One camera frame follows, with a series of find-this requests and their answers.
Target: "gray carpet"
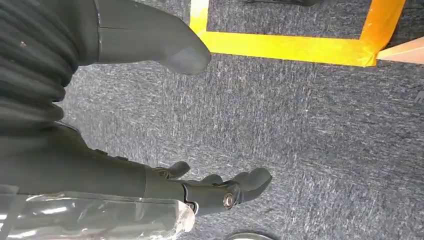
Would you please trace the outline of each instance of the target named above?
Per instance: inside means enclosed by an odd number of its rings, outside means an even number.
[[[188,0],[150,2],[188,20]],[[211,0],[208,28],[357,38],[369,6],[327,0],[313,8],[254,8]],[[390,44],[424,36],[423,16],[420,1],[408,1]],[[214,54],[199,76],[154,62],[83,67],[62,106],[91,147],[112,155],[152,166],[187,161],[187,177],[197,180],[214,169],[226,178],[259,166],[272,172],[260,199],[200,217],[180,239],[221,240],[248,230],[280,240],[422,240],[420,91],[423,65]]]

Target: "prosthetic arm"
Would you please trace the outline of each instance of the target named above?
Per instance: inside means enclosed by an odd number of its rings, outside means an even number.
[[[0,0],[0,185],[25,195],[178,200],[198,216],[256,199],[272,179],[264,168],[229,181],[177,180],[185,162],[151,168],[90,149],[53,104],[81,65],[153,60],[197,74],[210,59],[179,18],[137,2]]]

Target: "clear plastic bag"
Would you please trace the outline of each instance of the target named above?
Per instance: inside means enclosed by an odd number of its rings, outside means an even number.
[[[193,211],[176,200],[63,192],[17,194],[0,186],[0,240],[174,240]]]

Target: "yellow tape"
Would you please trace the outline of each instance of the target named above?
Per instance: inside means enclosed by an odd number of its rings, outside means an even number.
[[[191,0],[190,27],[213,53],[350,66],[375,66],[405,0],[373,0],[360,39],[207,31],[209,0]]]

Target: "metal screw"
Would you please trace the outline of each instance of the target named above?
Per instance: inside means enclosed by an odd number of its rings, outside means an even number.
[[[226,209],[230,209],[233,207],[233,204],[234,204],[233,194],[229,192],[224,196],[224,207]]]

